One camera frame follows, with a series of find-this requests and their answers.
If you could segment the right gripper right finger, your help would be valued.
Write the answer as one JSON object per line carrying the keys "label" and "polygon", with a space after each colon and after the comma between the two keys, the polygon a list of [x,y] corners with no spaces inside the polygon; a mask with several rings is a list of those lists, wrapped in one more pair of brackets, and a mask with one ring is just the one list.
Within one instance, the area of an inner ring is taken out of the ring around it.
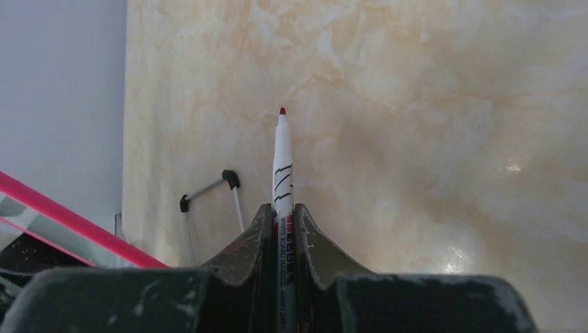
{"label": "right gripper right finger", "polygon": [[325,235],[308,207],[294,207],[297,255],[297,317],[300,332],[342,332],[335,279],[341,274],[371,274]]}

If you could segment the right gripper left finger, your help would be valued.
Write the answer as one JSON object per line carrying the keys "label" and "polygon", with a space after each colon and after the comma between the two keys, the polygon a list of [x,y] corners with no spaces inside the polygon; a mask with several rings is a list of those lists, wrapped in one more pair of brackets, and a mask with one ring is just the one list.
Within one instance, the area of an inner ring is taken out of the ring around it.
{"label": "right gripper left finger", "polygon": [[271,205],[261,205],[250,226],[200,266],[210,278],[198,332],[273,331],[272,217]]}

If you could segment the magenta whiteboard marker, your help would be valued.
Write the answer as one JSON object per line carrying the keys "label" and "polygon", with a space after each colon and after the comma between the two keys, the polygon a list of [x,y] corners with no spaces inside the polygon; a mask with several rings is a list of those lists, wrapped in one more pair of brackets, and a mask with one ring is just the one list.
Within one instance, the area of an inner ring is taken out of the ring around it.
{"label": "magenta whiteboard marker", "polygon": [[273,212],[277,279],[276,330],[278,332],[297,332],[293,159],[291,134],[284,108],[279,111],[275,130]]}

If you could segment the pink framed whiteboard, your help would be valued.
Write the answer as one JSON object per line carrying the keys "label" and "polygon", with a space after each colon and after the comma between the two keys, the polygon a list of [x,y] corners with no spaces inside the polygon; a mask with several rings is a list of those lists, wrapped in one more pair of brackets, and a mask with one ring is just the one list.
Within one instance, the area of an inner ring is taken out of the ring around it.
{"label": "pink framed whiteboard", "polygon": [[65,206],[1,174],[1,272],[16,276],[58,266],[165,265]]}

